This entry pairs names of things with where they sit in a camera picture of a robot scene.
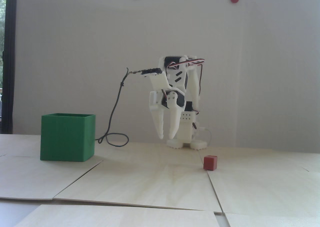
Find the red cube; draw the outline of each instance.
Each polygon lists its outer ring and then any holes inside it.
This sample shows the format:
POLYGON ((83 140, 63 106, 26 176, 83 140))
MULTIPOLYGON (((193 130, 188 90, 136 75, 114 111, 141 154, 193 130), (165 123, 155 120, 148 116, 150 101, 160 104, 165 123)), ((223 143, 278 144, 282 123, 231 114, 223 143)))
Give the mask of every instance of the red cube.
POLYGON ((203 160, 203 169, 215 170, 217 168, 218 157, 214 155, 207 155, 203 160))

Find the robot body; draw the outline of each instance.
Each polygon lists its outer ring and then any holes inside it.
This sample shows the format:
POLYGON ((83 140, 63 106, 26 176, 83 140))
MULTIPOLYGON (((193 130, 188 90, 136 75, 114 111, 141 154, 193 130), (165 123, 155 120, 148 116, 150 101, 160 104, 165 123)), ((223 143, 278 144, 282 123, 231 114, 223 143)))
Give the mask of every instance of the robot body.
POLYGON ((149 109, 160 139, 164 137, 164 111, 170 112, 167 145, 172 148, 182 148, 184 144, 190 144, 191 148, 197 150, 207 147, 206 142, 194 139, 199 126, 196 117, 200 86, 196 68, 201 65, 198 63, 203 62, 204 60, 197 59, 196 56, 167 56, 160 58, 158 68, 144 70, 141 73, 143 76, 149 76, 153 86, 149 109), (192 101, 186 101, 187 91, 190 92, 192 101))

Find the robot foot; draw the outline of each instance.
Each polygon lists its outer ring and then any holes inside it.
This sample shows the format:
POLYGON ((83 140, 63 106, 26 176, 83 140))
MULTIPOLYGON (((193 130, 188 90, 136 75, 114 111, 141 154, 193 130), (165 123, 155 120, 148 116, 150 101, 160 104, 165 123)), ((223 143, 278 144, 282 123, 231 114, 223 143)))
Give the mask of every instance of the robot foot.
POLYGON ((202 140, 192 140, 190 143, 190 148, 194 150, 202 150, 207 148, 207 142, 202 140))
POLYGON ((177 139, 170 139, 170 140, 167 140, 167 146, 169 146, 173 149, 180 149, 183 147, 183 142, 181 142, 177 139))

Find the green cube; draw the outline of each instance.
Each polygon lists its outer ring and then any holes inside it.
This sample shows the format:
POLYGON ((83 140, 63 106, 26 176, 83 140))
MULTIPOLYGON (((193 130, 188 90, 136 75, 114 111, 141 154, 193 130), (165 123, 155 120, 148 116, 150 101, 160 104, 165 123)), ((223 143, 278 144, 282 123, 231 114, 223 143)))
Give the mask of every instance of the green cube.
POLYGON ((95 154, 92 114, 48 114, 41 118, 42 161, 84 162, 95 154))

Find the plywood sheet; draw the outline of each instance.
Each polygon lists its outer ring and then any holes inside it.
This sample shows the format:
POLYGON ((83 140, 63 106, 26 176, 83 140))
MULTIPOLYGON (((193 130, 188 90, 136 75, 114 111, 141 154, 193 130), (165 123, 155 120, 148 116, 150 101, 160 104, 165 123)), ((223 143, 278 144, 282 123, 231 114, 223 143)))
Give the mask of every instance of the plywood sheet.
POLYGON ((39 203, 0 200, 0 226, 12 227, 40 206, 39 203))
POLYGON ((0 198, 50 200, 101 162, 41 161, 38 157, 0 158, 0 198))
POLYGON ((165 144, 129 142, 126 146, 114 147, 106 141, 102 144, 96 142, 95 155, 126 163, 202 166, 198 151, 190 148, 174 149, 165 144))
POLYGON ((320 218, 226 213, 230 227, 319 227, 320 218))
POLYGON ((271 149, 209 147, 200 150, 199 154, 202 160, 206 155, 218 156, 218 168, 304 171, 295 161, 271 149))
POLYGON ((219 227, 213 212, 92 205, 41 205, 17 227, 219 227))
POLYGON ((139 164, 112 156, 55 199, 221 212, 207 172, 187 164, 139 164))
POLYGON ((40 135, 0 134, 0 155, 40 157, 40 135))
POLYGON ((310 172, 320 173, 320 154, 279 152, 282 157, 290 159, 295 164, 310 172))
POLYGON ((208 174, 226 213, 320 216, 320 173, 218 168, 208 174))

